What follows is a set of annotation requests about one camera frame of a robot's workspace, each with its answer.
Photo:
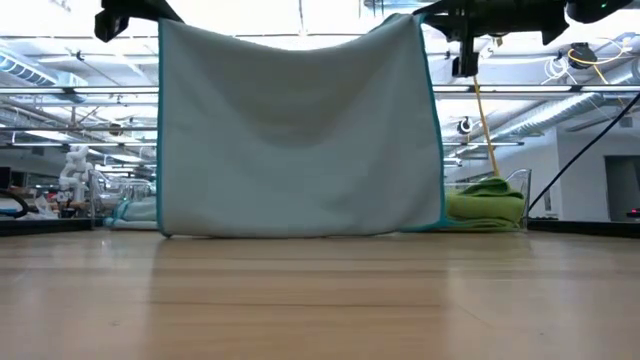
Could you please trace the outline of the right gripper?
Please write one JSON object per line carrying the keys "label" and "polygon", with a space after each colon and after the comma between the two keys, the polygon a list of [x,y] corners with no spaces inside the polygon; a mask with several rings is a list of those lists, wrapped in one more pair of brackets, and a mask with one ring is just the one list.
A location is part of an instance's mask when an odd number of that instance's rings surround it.
{"label": "right gripper", "polygon": [[459,42],[538,31],[547,45],[569,27],[565,0],[440,0],[412,14]]}

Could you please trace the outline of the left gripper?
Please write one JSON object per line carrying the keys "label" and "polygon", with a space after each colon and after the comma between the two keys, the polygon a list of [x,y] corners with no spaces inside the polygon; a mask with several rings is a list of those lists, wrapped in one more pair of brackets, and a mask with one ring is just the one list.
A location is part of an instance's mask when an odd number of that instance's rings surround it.
{"label": "left gripper", "polygon": [[167,0],[101,0],[104,10],[136,18],[164,18],[183,23]]}

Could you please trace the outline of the clear plastic basket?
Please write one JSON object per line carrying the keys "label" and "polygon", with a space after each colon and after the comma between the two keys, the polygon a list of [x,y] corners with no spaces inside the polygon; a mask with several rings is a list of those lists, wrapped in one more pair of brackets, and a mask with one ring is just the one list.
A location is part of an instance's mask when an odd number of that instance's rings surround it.
{"label": "clear plastic basket", "polygon": [[[445,185],[445,196],[448,194],[460,194],[462,190],[464,190],[469,185],[477,183],[483,179],[473,181],[473,182],[458,182],[458,183],[448,183]],[[525,208],[524,212],[520,218],[522,230],[526,229],[527,226],[527,217],[529,212],[529,200],[530,200],[530,182],[531,182],[531,170],[530,169],[519,169],[511,173],[506,179],[510,186],[521,192],[524,195],[525,200]]]}
{"label": "clear plastic basket", "polygon": [[90,171],[89,179],[90,215],[93,220],[101,220],[102,226],[122,201],[156,198],[156,186],[149,180],[109,177],[97,170]]}

